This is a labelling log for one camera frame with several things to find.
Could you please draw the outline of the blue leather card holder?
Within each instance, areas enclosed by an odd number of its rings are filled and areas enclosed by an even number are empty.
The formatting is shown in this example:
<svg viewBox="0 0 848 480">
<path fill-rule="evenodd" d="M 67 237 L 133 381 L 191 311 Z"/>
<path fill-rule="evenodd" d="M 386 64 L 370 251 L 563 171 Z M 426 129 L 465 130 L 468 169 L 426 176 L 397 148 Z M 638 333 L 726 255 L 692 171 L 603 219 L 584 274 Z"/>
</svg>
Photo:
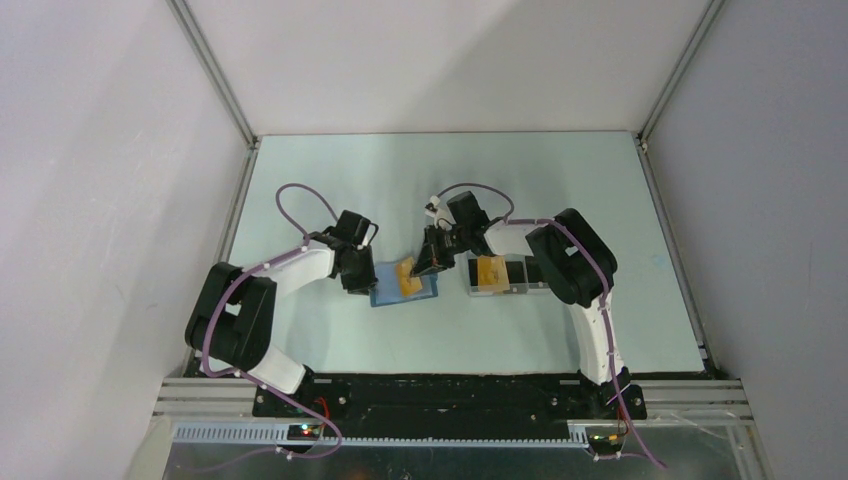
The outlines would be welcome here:
<svg viewBox="0 0 848 480">
<path fill-rule="evenodd" d="M 413 277 L 414 260 L 404 260 L 375 265 L 377 284 L 369 294 L 372 308 L 436 298 L 438 296 L 435 274 Z"/>
</svg>

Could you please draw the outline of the gold VIP credit card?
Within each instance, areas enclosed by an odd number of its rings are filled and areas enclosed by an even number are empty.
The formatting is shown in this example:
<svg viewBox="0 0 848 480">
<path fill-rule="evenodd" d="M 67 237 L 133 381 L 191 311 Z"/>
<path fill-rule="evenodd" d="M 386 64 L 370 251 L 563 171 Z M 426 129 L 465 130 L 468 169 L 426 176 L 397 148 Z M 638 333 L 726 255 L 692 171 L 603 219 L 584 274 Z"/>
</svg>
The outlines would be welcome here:
<svg viewBox="0 0 848 480">
<path fill-rule="evenodd" d="M 412 257 L 407 257 L 406 259 L 399 261 L 394 267 L 399 292 L 402 298 L 411 297 L 423 290 L 421 278 L 412 278 L 410 276 L 410 271 L 413 267 L 414 261 L 415 260 Z"/>
</svg>

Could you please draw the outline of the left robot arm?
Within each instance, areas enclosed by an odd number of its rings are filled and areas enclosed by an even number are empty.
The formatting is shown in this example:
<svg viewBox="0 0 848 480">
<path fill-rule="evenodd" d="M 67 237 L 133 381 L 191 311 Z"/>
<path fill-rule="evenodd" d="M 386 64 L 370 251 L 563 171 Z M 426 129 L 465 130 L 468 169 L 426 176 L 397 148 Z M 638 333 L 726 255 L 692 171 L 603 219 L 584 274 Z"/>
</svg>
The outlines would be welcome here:
<svg viewBox="0 0 848 480">
<path fill-rule="evenodd" d="M 378 280 L 367 238 L 378 226 L 344 210 L 332 226 L 309 233 L 305 243 L 250 268 L 213 265 L 188 320 L 186 344 L 209 361 L 225 364 L 224 375 L 240 373 L 278 391 L 277 402 L 292 416 L 316 403 L 315 388 L 303 380 L 311 370 L 272 345 L 276 300 L 316 281 L 339 278 L 352 295 L 368 295 Z"/>
</svg>

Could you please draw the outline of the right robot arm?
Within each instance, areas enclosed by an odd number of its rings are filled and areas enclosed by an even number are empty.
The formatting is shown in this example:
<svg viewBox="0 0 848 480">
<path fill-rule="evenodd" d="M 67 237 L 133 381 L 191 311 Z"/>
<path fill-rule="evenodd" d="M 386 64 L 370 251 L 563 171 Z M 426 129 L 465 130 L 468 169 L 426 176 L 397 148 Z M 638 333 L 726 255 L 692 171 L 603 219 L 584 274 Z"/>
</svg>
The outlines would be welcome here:
<svg viewBox="0 0 848 480">
<path fill-rule="evenodd" d="M 411 276 L 451 269 L 459 254 L 478 258 L 509 255 L 531 257 L 543 283 L 572 310 L 580 348 L 579 374 L 585 411 L 606 418 L 624 400 L 629 376 L 621 358 L 611 319 L 613 276 L 617 260 L 575 209 L 552 218 L 515 219 L 510 213 L 490 217 L 470 191 L 447 201 L 439 195 L 425 206 L 430 219 Z"/>
</svg>

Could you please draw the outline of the black credit card stack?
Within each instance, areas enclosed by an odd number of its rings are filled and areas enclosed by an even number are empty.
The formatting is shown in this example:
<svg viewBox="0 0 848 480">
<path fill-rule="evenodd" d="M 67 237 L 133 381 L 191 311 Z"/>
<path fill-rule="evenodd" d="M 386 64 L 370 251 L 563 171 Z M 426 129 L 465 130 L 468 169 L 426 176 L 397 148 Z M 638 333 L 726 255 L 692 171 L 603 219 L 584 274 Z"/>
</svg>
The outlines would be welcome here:
<svg viewBox="0 0 848 480">
<path fill-rule="evenodd" d="M 468 267 L 468 281 L 469 287 L 471 291 L 479 290 L 479 273 L 478 273 L 478 259 L 477 258 L 469 258 L 467 260 Z"/>
</svg>

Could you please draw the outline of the gold credit card stack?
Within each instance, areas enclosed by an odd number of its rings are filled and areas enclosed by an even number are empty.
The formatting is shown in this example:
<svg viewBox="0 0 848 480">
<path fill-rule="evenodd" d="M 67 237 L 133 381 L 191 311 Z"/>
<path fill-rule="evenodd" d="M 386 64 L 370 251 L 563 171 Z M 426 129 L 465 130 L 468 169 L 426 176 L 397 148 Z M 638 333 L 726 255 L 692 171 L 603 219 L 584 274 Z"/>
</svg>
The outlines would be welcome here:
<svg viewBox="0 0 848 480">
<path fill-rule="evenodd" d="M 480 291 L 503 292 L 509 289 L 508 269 L 503 256 L 482 256 L 477 259 Z"/>
</svg>

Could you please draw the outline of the clear acrylic card tray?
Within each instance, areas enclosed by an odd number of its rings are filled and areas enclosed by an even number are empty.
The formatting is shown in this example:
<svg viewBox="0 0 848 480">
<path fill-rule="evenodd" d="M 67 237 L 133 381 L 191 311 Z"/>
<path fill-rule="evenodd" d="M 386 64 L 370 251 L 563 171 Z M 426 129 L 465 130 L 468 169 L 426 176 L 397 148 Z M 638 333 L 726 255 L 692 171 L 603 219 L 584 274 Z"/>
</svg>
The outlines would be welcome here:
<svg viewBox="0 0 848 480">
<path fill-rule="evenodd" d="M 465 274 L 472 297 L 504 295 L 544 295 L 551 292 L 541 268 L 532 256 L 466 255 Z"/>
</svg>

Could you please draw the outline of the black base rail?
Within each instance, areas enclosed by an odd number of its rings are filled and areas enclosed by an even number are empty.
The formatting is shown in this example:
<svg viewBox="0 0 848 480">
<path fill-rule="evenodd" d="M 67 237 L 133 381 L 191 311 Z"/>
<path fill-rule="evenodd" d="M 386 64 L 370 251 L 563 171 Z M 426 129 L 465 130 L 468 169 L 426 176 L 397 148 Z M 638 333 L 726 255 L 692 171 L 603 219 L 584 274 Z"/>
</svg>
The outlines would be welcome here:
<svg viewBox="0 0 848 480">
<path fill-rule="evenodd" d="M 642 389 L 630 375 L 597 386 L 580 373 L 522 375 L 315 374 L 295 405 L 257 389 L 256 418 L 305 419 L 325 414 L 345 441 L 564 440 L 570 422 L 647 417 Z"/>
</svg>

